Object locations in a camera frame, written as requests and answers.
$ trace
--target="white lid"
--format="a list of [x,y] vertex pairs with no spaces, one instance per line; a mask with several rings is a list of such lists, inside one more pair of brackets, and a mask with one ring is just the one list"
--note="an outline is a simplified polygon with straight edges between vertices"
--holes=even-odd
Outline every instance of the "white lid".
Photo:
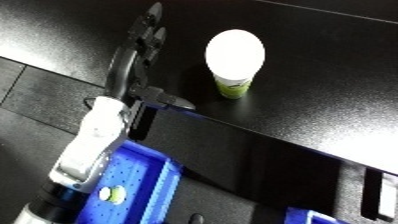
[[206,63],[217,76],[229,80],[252,78],[265,60],[261,41],[244,30],[227,30],[210,40]]

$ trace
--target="blue container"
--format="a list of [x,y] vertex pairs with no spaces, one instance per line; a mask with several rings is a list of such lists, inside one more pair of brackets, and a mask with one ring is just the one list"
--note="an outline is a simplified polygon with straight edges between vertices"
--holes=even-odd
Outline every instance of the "blue container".
[[[160,224],[164,222],[182,166],[168,156],[126,141],[112,155],[104,176],[79,216],[79,224]],[[120,204],[103,201],[103,188],[122,186]]]
[[330,216],[305,209],[288,208],[285,224],[348,224]]

